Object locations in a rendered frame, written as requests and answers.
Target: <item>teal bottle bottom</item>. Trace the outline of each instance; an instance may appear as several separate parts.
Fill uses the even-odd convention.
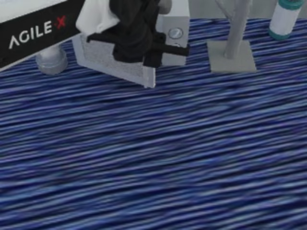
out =
[[[279,34],[276,34],[274,33],[272,30],[269,29],[269,35],[274,38],[275,40],[278,40],[278,41],[283,41],[283,40],[286,40],[290,37],[290,34],[286,34],[286,35],[279,35]]]

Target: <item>blue striped tablecloth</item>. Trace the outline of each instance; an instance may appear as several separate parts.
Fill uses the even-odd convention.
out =
[[[307,21],[252,20],[259,71],[211,74],[194,20],[155,89],[33,59],[0,73],[0,230],[307,230]]]

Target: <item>stand base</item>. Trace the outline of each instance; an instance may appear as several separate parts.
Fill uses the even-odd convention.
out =
[[[242,41],[238,56],[235,59],[227,59],[224,56],[227,41],[208,41],[209,61],[211,72],[256,72],[252,50],[249,41]]]

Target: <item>white cylindrical object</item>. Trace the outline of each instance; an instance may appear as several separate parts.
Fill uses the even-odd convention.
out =
[[[61,46],[51,46],[41,51],[36,56],[39,70],[47,75],[55,75],[63,72],[67,65],[67,56]]]
[[[269,34],[272,38],[276,40],[285,40],[290,36],[303,3],[303,0],[278,1],[269,29]]]

